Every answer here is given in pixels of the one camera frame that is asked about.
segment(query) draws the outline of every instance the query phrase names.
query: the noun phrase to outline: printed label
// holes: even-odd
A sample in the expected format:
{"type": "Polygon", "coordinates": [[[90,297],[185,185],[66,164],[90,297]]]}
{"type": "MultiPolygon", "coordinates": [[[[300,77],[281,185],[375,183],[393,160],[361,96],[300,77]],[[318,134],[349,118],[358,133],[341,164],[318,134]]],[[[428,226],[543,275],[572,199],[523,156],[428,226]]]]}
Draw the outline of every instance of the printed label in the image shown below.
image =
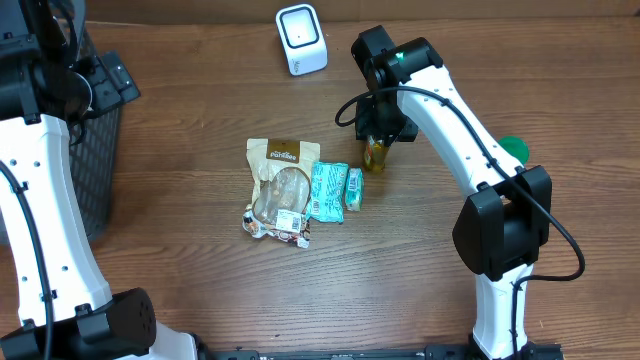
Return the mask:
{"type": "Polygon", "coordinates": [[[269,140],[267,159],[297,164],[300,162],[300,141],[269,140]]]}
{"type": "Polygon", "coordinates": [[[317,199],[311,202],[311,215],[320,215],[320,201],[317,199]]]}
{"type": "Polygon", "coordinates": [[[349,174],[349,187],[347,188],[349,191],[358,190],[358,177],[356,175],[349,174]]]}
{"type": "Polygon", "coordinates": [[[293,233],[299,233],[302,226],[302,214],[289,211],[278,210],[278,217],[276,219],[276,229],[282,231],[288,231],[293,233]]]}

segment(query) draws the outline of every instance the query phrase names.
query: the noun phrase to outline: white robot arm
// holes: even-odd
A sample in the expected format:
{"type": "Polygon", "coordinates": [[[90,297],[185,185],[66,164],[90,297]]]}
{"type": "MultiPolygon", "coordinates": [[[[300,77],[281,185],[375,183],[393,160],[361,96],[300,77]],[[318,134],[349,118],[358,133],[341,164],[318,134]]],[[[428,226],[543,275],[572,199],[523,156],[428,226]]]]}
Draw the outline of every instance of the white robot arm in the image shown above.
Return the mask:
{"type": "Polygon", "coordinates": [[[336,124],[355,123],[357,139],[374,137],[386,146],[413,141],[422,130],[465,199],[453,230],[460,257],[476,274],[477,320],[465,356],[517,359],[525,350],[527,358],[537,356],[524,332],[526,281],[570,281],[584,271],[575,240],[549,214],[551,179],[541,167],[525,170],[498,145],[424,38],[396,47],[377,26],[360,34],[351,53],[370,91],[347,102],[336,124]],[[353,103],[358,105],[356,117],[340,122],[353,103]],[[550,222],[578,255],[580,268],[573,275],[531,275],[550,222]]]}
{"type": "MultiPolygon", "coordinates": [[[[446,96],[462,111],[474,130],[509,176],[516,176],[516,168],[523,165],[507,153],[489,135],[480,121],[456,91],[445,66],[429,66],[411,74],[411,80],[402,86],[416,87],[446,96]]],[[[398,107],[420,128],[447,165],[466,199],[478,192],[480,184],[494,186],[504,181],[492,167],[487,166],[487,158],[482,154],[471,134],[460,119],[449,108],[434,99],[408,91],[398,91],[398,107]]],[[[489,359],[506,359],[513,354],[511,336],[511,296],[513,283],[528,276],[533,265],[520,265],[508,271],[498,281],[491,281],[486,275],[476,277],[477,319],[473,328],[473,338],[489,359]]],[[[524,332],[524,300],[526,285],[519,292],[520,304],[517,316],[518,345],[520,350],[527,343],[524,332]]]]}

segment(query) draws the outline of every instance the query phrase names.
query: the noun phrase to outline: blue snack package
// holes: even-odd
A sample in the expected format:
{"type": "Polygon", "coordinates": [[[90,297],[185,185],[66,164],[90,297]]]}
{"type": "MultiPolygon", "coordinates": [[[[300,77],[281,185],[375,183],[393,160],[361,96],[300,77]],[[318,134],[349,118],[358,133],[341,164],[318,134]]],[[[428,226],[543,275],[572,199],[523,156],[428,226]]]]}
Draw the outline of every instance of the blue snack package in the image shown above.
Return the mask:
{"type": "Polygon", "coordinates": [[[307,205],[307,219],[321,222],[344,222],[342,194],[349,165],[344,163],[313,164],[311,172],[311,200],[307,205]]]}

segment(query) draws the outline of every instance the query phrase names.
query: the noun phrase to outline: white device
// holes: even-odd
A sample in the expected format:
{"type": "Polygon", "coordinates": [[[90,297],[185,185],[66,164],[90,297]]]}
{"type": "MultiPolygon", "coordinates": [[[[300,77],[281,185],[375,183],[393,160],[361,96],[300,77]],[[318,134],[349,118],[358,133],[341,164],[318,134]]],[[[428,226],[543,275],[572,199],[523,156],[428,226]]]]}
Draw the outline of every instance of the white device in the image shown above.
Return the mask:
{"type": "Polygon", "coordinates": [[[278,11],[276,25],[291,75],[308,74],[327,66],[327,45],[311,5],[295,5],[278,11]]]}

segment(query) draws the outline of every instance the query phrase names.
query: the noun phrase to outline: wooden table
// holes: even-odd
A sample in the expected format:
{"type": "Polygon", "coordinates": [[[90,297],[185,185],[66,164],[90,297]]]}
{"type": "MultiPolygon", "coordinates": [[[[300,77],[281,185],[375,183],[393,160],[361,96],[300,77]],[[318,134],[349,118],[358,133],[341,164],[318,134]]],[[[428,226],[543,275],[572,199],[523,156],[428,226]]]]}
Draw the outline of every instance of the wooden table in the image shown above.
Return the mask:
{"type": "MultiPolygon", "coordinates": [[[[360,165],[336,110],[365,91],[350,46],[376,23],[323,24],[327,69],[289,76],[274,25],[89,26],[143,96],[126,107],[113,214],[92,245],[113,292],[145,288],[160,321],[213,349],[292,351],[464,343],[472,274],[451,241],[458,188],[420,136],[365,178],[363,211],[312,227],[310,249],[253,240],[247,138],[318,142],[360,165]]],[[[472,20],[384,24],[396,44],[428,38],[496,137],[517,135],[554,182],[553,213],[587,272],[533,283],[527,332],[568,359],[635,359],[640,345],[640,20],[472,20]]],[[[539,274],[576,259],[552,231],[539,274]]],[[[15,269],[0,249],[0,333],[18,326],[15,269]]]]}

